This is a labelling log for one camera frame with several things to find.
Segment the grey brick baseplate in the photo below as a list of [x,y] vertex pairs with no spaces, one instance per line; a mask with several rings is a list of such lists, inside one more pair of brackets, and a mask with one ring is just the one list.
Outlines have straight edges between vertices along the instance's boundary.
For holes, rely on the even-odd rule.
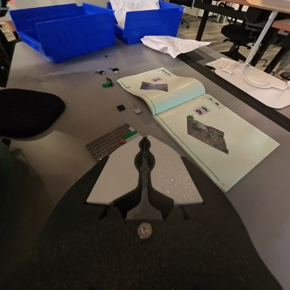
[[122,145],[140,136],[139,132],[126,123],[88,143],[86,148],[89,150],[93,159],[99,162]]

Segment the open instruction booklet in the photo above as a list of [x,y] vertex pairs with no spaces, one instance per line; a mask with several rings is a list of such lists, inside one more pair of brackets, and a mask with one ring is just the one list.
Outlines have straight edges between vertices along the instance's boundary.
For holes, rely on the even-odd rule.
[[207,94],[195,78],[158,68],[117,82],[147,103],[155,120],[223,192],[280,145]]

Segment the blue plastic bin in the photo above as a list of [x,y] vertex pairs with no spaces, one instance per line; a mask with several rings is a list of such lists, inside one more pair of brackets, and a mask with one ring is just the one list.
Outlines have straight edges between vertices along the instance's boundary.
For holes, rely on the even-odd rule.
[[112,9],[69,3],[9,13],[21,40],[55,63],[115,44]]
[[176,37],[184,7],[159,1],[160,9],[128,12],[125,26],[115,20],[114,33],[127,45],[141,43],[144,36]]

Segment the black jacket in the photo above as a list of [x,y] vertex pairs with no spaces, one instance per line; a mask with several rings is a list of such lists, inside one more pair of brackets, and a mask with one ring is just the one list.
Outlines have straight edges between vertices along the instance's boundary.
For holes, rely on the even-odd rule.
[[2,88],[5,88],[7,85],[12,57],[12,43],[10,43],[4,33],[0,31],[0,87]]

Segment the crumpled white paper bag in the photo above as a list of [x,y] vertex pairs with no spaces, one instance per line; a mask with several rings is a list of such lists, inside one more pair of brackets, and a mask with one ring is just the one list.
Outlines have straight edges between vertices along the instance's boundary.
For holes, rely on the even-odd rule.
[[141,42],[150,49],[168,54],[172,58],[211,44],[211,42],[201,42],[171,36],[144,36],[141,38]]

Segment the black padded cushion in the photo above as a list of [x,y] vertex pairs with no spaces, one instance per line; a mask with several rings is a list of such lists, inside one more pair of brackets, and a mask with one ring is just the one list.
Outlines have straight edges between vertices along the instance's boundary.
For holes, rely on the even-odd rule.
[[53,94],[25,89],[0,91],[0,135],[9,139],[35,137],[48,130],[65,111]]

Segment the small white paper bag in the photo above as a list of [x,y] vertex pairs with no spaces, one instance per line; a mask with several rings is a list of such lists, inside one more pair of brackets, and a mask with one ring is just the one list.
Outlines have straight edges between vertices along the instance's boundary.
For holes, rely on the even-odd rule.
[[229,74],[233,73],[233,70],[239,65],[238,61],[227,59],[227,58],[220,58],[211,62],[206,63],[206,66],[212,67],[215,70],[227,72]]

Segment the grey desk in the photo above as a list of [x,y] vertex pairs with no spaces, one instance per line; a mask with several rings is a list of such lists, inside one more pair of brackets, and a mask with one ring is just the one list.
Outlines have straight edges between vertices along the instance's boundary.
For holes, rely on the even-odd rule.
[[227,92],[237,97],[239,100],[246,103],[255,110],[259,111],[263,115],[267,116],[268,118],[289,119],[289,106],[282,109],[268,107],[241,89],[237,88],[227,80],[218,76],[212,67],[206,66],[206,63],[217,60],[221,57],[224,56],[206,46],[178,56],[180,60],[201,73],[204,77],[213,81],[214,84],[225,89]]
[[[289,289],[289,132],[286,118],[268,118],[214,84],[180,59],[143,44],[115,46],[60,64],[27,44],[16,44],[7,88],[52,93],[66,104],[53,127],[29,141],[12,141],[13,181],[1,242],[1,284],[29,256],[52,210],[94,165],[85,145],[129,123],[186,156],[154,120],[147,104],[121,88],[102,88],[97,69],[119,68],[118,78],[164,67],[202,82],[206,93],[276,140],[280,146],[227,193],[260,257],[284,289]],[[124,111],[117,106],[124,105]],[[142,112],[136,114],[134,109]]]

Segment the tall white paper bag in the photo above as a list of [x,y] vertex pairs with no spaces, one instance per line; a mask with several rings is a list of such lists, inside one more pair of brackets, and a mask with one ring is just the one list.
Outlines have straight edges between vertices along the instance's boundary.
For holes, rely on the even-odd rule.
[[160,9],[158,0],[110,0],[110,4],[116,21],[122,28],[128,12]]

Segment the black office chair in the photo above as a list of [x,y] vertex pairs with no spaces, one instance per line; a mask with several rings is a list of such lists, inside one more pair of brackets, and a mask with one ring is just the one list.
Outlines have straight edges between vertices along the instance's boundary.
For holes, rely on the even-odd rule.
[[187,13],[183,13],[181,21],[180,21],[180,25],[182,25],[182,26],[186,27],[187,29],[189,29],[190,25],[191,25],[191,15],[189,15]]
[[239,52],[241,46],[251,49],[249,43],[255,43],[260,35],[258,29],[253,29],[241,24],[228,24],[222,27],[221,34],[226,37],[223,42],[232,42],[229,51],[220,52],[221,54],[230,57],[235,61],[246,61],[246,57]]

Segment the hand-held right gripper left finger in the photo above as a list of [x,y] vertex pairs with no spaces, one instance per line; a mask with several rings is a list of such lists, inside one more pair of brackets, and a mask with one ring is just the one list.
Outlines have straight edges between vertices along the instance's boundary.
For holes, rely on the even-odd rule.
[[107,159],[86,202],[115,207],[123,219],[142,199],[142,154],[145,139],[138,136],[115,150]]

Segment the wooden desk with black legs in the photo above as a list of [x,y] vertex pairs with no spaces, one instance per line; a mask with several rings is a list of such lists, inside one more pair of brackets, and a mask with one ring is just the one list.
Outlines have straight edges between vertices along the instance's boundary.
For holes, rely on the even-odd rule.
[[261,37],[262,39],[267,34],[271,25],[273,24],[278,13],[287,13],[290,12],[290,1],[288,0],[228,0],[228,1],[216,1],[216,2],[226,2],[232,4],[238,4],[239,8],[234,10],[232,8],[223,8],[219,5],[213,5],[212,1],[202,1],[196,0],[193,1],[193,7],[203,10],[203,16],[201,17],[200,25],[196,35],[196,40],[201,41],[202,35],[205,30],[206,23],[208,21],[209,13],[212,12],[217,15],[229,17],[231,20],[234,20],[233,24],[237,23],[237,20],[242,20],[246,23],[250,21],[245,17],[245,12],[242,11],[243,6],[254,7],[258,9],[264,9],[271,12],[267,23],[265,24]]

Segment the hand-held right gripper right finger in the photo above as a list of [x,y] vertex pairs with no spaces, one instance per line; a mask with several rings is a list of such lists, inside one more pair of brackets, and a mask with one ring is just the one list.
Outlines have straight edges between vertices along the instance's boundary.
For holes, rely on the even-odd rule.
[[148,135],[145,139],[148,201],[167,219],[173,208],[201,205],[203,199],[181,156],[168,145]]

